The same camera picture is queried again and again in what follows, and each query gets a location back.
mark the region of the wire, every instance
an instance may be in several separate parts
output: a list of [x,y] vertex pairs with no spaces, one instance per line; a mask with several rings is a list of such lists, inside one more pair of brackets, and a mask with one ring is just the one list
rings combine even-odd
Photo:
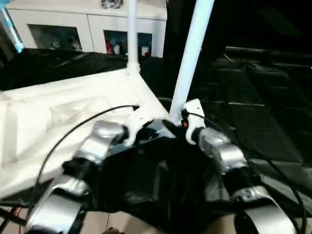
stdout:
[[38,189],[38,186],[39,186],[39,182],[40,182],[40,177],[42,175],[42,172],[43,172],[43,169],[47,163],[47,161],[49,160],[50,156],[52,155],[52,153],[54,152],[54,150],[62,143],[62,141],[68,136],[70,135],[74,130],[76,130],[78,127],[80,127],[81,125],[95,119],[96,117],[98,116],[101,116],[107,112],[110,112],[110,111],[113,111],[113,110],[116,110],[116,109],[121,109],[121,108],[128,108],[128,107],[132,107],[134,108],[134,110],[136,110],[138,108],[138,106],[136,105],[123,105],[123,106],[117,106],[117,107],[113,107],[113,108],[110,108],[110,109],[107,109],[105,111],[101,111],[89,118],[87,118],[86,120],[84,120],[83,122],[77,124],[75,127],[73,127],[71,130],[69,130],[54,146],[53,148],[50,150],[50,152],[48,153],[48,155],[46,156],[46,158],[44,159],[42,165],[41,165],[41,168],[39,170],[39,173],[38,173],[38,176],[37,176],[37,179],[36,179],[36,182],[35,182],[35,185],[32,189],[32,192],[31,192],[31,198],[32,198],[32,202],[31,202],[31,205],[33,205],[35,203],[35,200],[36,200],[36,191]]
[[196,114],[196,113],[191,113],[191,112],[187,112],[187,113],[188,113],[189,115],[197,116],[197,117],[199,117],[199,118],[202,118],[202,119],[206,120],[206,121],[209,122],[211,125],[213,125],[215,128],[217,128],[217,130],[219,130],[220,132],[222,132],[222,133],[224,133],[225,135],[227,135],[226,132],[223,130],[223,128],[221,128],[220,125],[218,125],[216,122],[212,121],[211,119],[208,119],[208,118],[206,118],[206,117],[204,117],[204,116],[201,116],[201,115],[199,115],[199,114]]
[[306,208],[304,207],[302,198],[300,197],[297,189],[294,187],[293,183],[287,178],[287,176],[285,176],[285,174],[268,158],[266,158],[262,153],[243,147],[241,146],[242,150],[246,150],[249,151],[250,153],[254,153],[256,155],[258,155],[262,160],[265,160],[278,174],[279,176],[284,180],[284,182],[286,184],[288,184],[288,186],[290,187],[290,189],[292,190],[294,196],[296,197],[300,210],[301,210],[301,215],[302,215],[302,224],[301,224],[301,228],[300,228],[300,234],[305,234],[306,232],[306,228],[307,228],[307,212],[306,212]]
[[[19,217],[21,208],[16,212],[16,216]],[[19,234],[21,234],[21,226],[19,225]]]
[[[194,116],[197,116],[197,117],[200,117],[204,120],[206,120],[207,122],[211,123],[213,126],[215,126],[217,129],[219,129],[222,133],[224,133],[225,135],[227,135],[225,133],[225,131],[215,122],[213,122],[212,120],[204,117],[204,116],[201,116],[199,114],[195,114],[195,113],[190,113],[188,112],[188,114],[190,115],[194,115]],[[246,150],[246,151],[249,151],[250,153],[254,153],[256,155],[258,155],[261,159],[265,160],[279,175],[280,177],[284,180],[284,182],[290,187],[290,189],[292,190],[294,196],[296,197],[297,201],[298,201],[298,204],[299,204],[299,207],[300,207],[300,210],[301,210],[301,215],[302,215],[302,224],[301,224],[301,228],[300,228],[300,234],[305,234],[306,232],[306,228],[307,228],[307,213],[306,213],[306,209],[304,207],[304,204],[303,204],[303,201],[297,191],[297,189],[294,187],[294,185],[292,184],[292,182],[287,178],[287,176],[285,176],[285,174],[268,158],[266,158],[262,153],[258,152],[258,151],[255,151],[255,150],[252,150],[252,149],[249,149],[245,146],[243,146],[242,144],[239,144],[239,147],[242,149],[242,150]],[[298,229],[298,226],[293,223],[296,230],[299,230]]]

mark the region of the glass cabinet door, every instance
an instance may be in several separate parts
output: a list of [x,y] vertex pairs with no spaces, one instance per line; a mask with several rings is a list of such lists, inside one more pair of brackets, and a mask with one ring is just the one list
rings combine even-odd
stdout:
[[39,49],[82,51],[77,28],[28,24]]
[[[103,30],[106,53],[110,55],[127,55],[127,32]],[[138,55],[150,57],[152,53],[152,34],[137,34]]]

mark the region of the floor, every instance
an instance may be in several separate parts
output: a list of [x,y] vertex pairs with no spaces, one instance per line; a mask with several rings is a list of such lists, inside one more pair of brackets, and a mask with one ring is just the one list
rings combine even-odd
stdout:
[[[27,210],[22,209],[19,216],[25,218],[26,214]],[[125,234],[163,234],[140,219],[124,212],[114,214],[89,212],[84,221],[81,234],[102,234],[110,227],[114,227]],[[3,233],[19,234],[19,226],[10,222]]]
[[[22,209],[19,216],[25,218],[27,210]],[[233,224],[234,215],[228,215],[220,218],[214,222],[205,234],[236,234]],[[114,214],[102,212],[89,212],[84,222],[81,234],[102,234],[110,227],[118,229],[125,234],[164,234],[149,226],[147,223],[141,221],[124,212],[117,212]],[[19,233],[19,226],[10,222],[6,227],[4,234],[20,234],[23,233],[23,228]],[[308,218],[306,234],[312,233],[312,218]]]

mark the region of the cabinet top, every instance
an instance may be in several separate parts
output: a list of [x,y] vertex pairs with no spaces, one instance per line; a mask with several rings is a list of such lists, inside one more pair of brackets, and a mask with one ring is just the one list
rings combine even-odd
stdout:
[[[129,1],[124,0],[118,9],[103,9],[101,0],[11,0],[6,8],[127,17],[128,4]],[[167,20],[166,0],[137,0],[137,17]]]

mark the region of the white clamp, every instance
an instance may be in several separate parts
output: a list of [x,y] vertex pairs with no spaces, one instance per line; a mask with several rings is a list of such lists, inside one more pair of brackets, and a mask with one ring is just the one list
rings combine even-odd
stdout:
[[152,121],[154,118],[151,115],[147,107],[140,107],[135,110],[126,121],[123,123],[124,126],[128,128],[129,137],[124,140],[123,144],[126,147],[129,147],[134,144],[138,131],[143,127],[144,124]]
[[[198,114],[203,117],[205,116],[199,99],[188,101],[184,105],[184,109],[186,109],[186,111],[189,113]],[[186,140],[191,145],[196,145],[196,142],[192,140],[192,134],[196,128],[200,128],[200,127],[206,128],[205,120],[198,116],[188,115],[188,122],[189,124],[188,124],[188,128],[187,128],[186,135],[185,135]]]

